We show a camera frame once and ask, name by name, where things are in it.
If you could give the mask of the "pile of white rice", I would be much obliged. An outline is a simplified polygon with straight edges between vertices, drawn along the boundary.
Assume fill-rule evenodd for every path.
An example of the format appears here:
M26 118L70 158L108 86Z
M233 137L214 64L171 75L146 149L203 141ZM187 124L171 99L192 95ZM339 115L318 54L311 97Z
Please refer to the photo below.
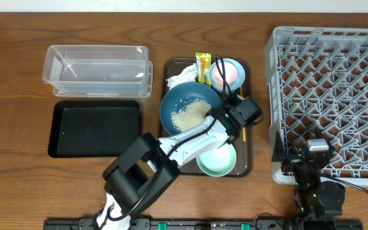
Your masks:
M185 102L184 107L171 112L172 124L179 132L185 132L200 124L210 109L211 104L199 98Z

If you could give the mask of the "mint green bowl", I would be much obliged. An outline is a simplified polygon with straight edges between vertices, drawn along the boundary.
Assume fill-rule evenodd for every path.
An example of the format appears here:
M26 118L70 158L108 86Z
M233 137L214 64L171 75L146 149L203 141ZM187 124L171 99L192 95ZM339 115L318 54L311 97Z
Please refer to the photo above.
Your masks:
M236 150L232 144L224 144L219 149L207 151L196 158L196 162L205 174L221 177L229 174L236 165Z

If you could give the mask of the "dark blue plate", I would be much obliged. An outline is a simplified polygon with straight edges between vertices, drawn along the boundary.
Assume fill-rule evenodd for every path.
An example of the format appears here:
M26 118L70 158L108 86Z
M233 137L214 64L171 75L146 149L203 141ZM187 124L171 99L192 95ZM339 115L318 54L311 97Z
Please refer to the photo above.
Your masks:
M180 133L173 125L171 114L178 112L196 99L204 100L216 108L219 107L221 101L219 95L213 89L197 82L179 84L165 94L160 104L160 120L168 134L176 135Z

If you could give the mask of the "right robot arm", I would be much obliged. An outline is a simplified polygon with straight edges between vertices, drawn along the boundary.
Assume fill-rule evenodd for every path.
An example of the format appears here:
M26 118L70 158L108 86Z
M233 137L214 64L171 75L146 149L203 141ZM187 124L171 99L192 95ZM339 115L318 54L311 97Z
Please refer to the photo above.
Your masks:
M287 154L280 132L276 132L272 162L281 163L283 173L295 178L295 203L302 209L300 222L342 215L345 188L332 181L322 181L321 173L330 163L334 147L319 130L297 154Z

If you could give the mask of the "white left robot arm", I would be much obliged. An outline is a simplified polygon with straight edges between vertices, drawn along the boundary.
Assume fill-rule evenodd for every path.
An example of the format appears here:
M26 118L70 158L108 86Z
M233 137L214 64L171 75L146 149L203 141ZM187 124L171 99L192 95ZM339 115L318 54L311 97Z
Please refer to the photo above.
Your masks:
M263 118L250 97L228 98L185 132L159 139L143 134L103 172L107 201L95 229L128 229L130 219L150 207L180 175L181 166L232 143L243 128Z

